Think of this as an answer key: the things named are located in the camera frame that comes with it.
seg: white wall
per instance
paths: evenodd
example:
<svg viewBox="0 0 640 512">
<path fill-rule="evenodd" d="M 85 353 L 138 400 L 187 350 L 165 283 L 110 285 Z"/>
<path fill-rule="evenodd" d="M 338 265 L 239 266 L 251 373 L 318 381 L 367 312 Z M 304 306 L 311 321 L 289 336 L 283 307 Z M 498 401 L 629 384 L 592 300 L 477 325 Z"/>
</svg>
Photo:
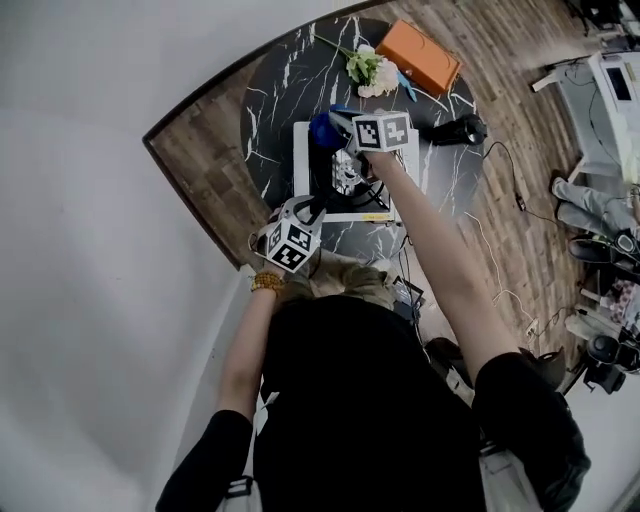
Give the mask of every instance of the white wall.
<svg viewBox="0 0 640 512">
<path fill-rule="evenodd" d="M 607 512 L 640 472 L 640 377 L 628 375 L 622 389 L 593 393 L 578 382 L 567 396 L 584 435 L 592 467 L 572 510 Z"/>
<path fill-rule="evenodd" d="M 206 417 L 191 404 L 239 276 L 140 138 L 224 66 L 342 6 L 0 2 L 4 512 L 153 506 L 187 417 Z"/>
</svg>

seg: shoe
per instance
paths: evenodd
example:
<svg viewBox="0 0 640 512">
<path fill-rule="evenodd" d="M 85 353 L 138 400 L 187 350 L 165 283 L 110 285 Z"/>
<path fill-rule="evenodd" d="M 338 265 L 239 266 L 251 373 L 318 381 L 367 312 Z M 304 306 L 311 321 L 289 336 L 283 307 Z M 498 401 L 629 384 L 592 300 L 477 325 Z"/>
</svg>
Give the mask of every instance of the shoe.
<svg viewBox="0 0 640 512">
<path fill-rule="evenodd" d="M 549 180 L 549 193 L 553 196 L 555 196 L 555 194 L 553 193 L 553 187 L 557 180 L 567 181 L 561 171 L 554 170 L 551 173 L 551 179 Z"/>
<path fill-rule="evenodd" d="M 562 201 L 561 199 L 558 199 L 558 204 L 556 205 L 556 209 L 553 210 L 553 218 L 556 219 L 556 220 L 560 220 L 558 218 L 558 212 L 560 211 L 560 207 L 562 206 L 563 203 L 564 203 L 564 201 Z"/>
</svg>

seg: metal part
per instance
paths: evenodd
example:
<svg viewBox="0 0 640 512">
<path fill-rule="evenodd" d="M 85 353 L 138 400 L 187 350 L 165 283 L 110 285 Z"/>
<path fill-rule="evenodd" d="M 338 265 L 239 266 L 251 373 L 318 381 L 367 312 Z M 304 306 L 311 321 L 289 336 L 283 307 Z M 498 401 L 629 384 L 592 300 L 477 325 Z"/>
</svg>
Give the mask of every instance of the metal part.
<svg viewBox="0 0 640 512">
<path fill-rule="evenodd" d="M 336 151 L 332 161 L 332 184 L 345 196 L 354 195 L 356 185 L 366 183 L 362 177 L 362 162 L 352 157 L 344 149 Z"/>
</svg>

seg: bracelet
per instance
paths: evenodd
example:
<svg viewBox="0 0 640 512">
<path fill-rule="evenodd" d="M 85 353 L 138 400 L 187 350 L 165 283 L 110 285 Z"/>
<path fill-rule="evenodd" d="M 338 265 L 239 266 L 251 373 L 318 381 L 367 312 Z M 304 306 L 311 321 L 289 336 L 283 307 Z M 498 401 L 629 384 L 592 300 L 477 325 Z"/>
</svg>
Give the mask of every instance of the bracelet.
<svg viewBox="0 0 640 512">
<path fill-rule="evenodd" d="M 284 281 L 280 276 L 273 274 L 271 272 L 258 272 L 254 278 L 253 283 L 251 284 L 251 291 L 255 292 L 260 288 L 265 288 L 267 290 L 273 290 L 274 292 L 279 292 L 284 286 Z"/>
</svg>

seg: round table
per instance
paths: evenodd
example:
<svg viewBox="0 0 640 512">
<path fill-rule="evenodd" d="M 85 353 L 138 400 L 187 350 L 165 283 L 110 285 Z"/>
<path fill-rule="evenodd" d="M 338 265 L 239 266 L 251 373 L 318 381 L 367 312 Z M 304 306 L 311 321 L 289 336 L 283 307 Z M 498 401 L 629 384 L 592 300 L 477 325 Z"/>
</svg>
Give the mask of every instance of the round table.
<svg viewBox="0 0 640 512">
<path fill-rule="evenodd" d="M 293 195 L 293 124 L 310 121 L 338 103 L 365 112 L 406 111 L 414 128 L 430 128 L 474 113 L 475 102 L 458 77 L 446 95 L 433 97 L 416 84 L 413 102 L 405 88 L 388 96 L 360 98 L 349 79 L 345 57 L 321 35 L 348 49 L 374 48 L 390 25 L 352 16 L 312 23 L 276 44 L 258 65 L 242 105 L 242 149 L 249 174 L 266 203 L 275 209 Z M 459 215 L 470 205 L 482 175 L 482 147 L 434 146 L 420 138 L 419 186 L 443 214 Z M 405 231 L 395 224 L 327 223 L 322 247 L 361 260 L 389 258 Z"/>
</svg>

